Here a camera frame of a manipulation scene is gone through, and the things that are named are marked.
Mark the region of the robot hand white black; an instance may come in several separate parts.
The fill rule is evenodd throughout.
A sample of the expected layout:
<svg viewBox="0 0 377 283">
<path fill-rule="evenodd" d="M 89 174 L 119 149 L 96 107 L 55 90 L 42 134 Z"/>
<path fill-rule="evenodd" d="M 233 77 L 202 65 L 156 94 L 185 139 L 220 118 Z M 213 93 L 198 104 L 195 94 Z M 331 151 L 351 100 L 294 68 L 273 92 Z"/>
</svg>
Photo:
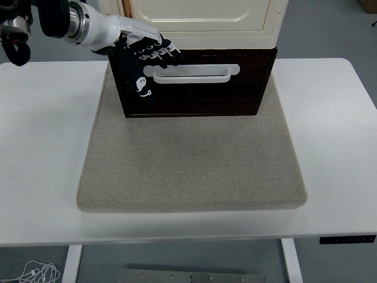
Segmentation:
<svg viewBox="0 0 377 283">
<path fill-rule="evenodd" d="M 129 87 L 149 105 L 155 105 L 142 63 L 161 68 L 184 64 L 179 49 L 151 25 L 121 15 L 103 15 L 86 4 L 82 9 L 90 21 L 84 43 L 91 51 L 112 58 Z"/>
</svg>

